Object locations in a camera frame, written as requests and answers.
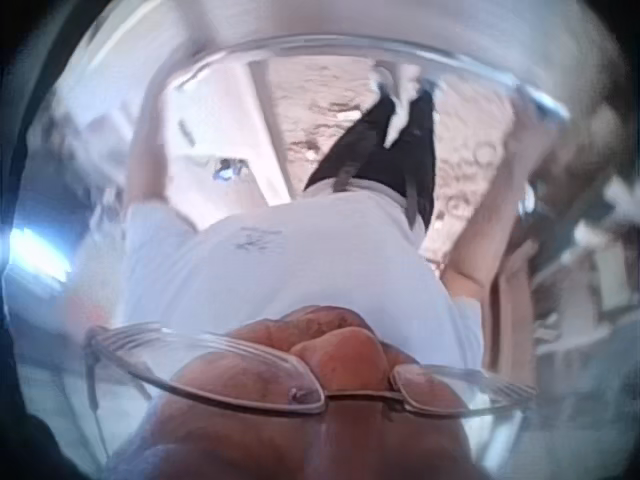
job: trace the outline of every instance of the man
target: man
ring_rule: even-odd
[[[245,356],[261,347],[308,370],[304,375],[327,396],[400,389],[415,399],[421,391],[399,387],[396,367],[480,369],[480,300],[525,182],[556,137],[535,104],[516,95],[505,158],[438,279],[417,253],[433,208],[432,82],[419,81],[407,126],[387,149],[394,100],[382,72],[378,102],[334,145],[302,198],[196,232],[166,201],[167,158],[158,141],[161,95],[179,68],[169,60],[152,80],[131,149],[125,322],[154,321],[187,336],[212,331],[249,343],[235,356],[200,355],[170,381],[191,392],[280,401],[277,369],[262,376],[263,366],[251,367]],[[288,402],[304,404],[310,391],[320,395],[292,388]],[[461,390],[427,391],[420,401],[435,401],[430,395],[439,391],[447,408],[464,404]],[[280,418],[188,396],[156,398],[107,476],[482,477],[458,419],[416,418],[385,401],[358,398],[332,401],[319,416]]]

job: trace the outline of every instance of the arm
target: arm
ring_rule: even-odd
[[[137,202],[166,201],[163,93],[171,77],[191,58],[187,47],[179,47],[158,68],[147,87],[129,151],[125,210]]]
[[[497,273],[529,175],[551,150],[556,122],[540,119],[537,106],[518,91],[505,157],[489,189],[449,256],[442,282],[451,296],[482,300]]]

